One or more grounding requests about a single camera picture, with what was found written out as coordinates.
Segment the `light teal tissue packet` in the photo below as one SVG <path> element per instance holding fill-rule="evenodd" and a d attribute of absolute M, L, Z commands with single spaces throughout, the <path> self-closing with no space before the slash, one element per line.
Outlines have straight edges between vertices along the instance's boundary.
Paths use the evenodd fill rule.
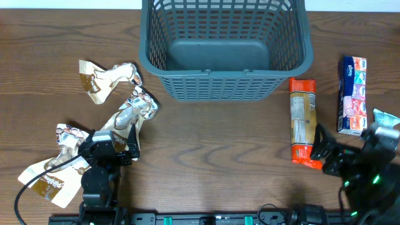
<path fill-rule="evenodd" d="M 373 109 L 374 120 L 380 126 L 387 128 L 393 128 L 400 123 L 400 119 L 392 114 L 380 111 L 378 109 Z"/>

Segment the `orange cracker sleeve package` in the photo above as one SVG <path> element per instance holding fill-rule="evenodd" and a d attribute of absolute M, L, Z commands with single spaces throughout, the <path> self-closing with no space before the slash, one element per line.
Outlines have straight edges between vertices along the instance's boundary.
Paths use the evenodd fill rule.
<path fill-rule="evenodd" d="M 313 79 L 289 79 L 291 156 L 295 164 L 322 169 L 322 162 L 311 159 L 316 119 L 316 81 Z"/>

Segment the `colourful tissue pack box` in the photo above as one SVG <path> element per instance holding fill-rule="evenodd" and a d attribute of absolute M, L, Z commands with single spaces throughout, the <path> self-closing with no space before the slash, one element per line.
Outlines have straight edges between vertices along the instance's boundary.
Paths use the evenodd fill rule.
<path fill-rule="evenodd" d="M 360 136 L 368 127 L 366 75 L 366 58 L 343 57 L 339 64 L 338 133 Z"/>

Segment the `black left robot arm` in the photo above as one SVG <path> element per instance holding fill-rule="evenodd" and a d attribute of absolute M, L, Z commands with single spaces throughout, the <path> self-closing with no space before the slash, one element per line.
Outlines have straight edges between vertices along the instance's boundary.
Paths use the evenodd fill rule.
<path fill-rule="evenodd" d="M 118 206 L 121 167 L 139 157 L 136 129 L 131 128 L 127 149 L 116 151 L 112 131 L 91 131 L 79 146 L 78 153 L 90 165 L 81 178 L 83 202 L 79 207 L 78 224 L 125 225 L 130 223 L 128 210 Z"/>

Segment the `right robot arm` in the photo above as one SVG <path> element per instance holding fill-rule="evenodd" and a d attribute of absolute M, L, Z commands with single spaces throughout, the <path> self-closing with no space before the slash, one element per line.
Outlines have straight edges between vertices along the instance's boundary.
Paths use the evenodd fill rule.
<path fill-rule="evenodd" d="M 399 165 L 393 163 L 399 131 L 373 123 L 360 138 L 363 147 L 341 144 L 316 126 L 311 159 L 323 159 L 323 173 L 341 178 L 338 194 L 350 209 L 340 205 L 338 217 L 331 217 L 321 206 L 296 206 L 288 224 L 399 224 Z"/>

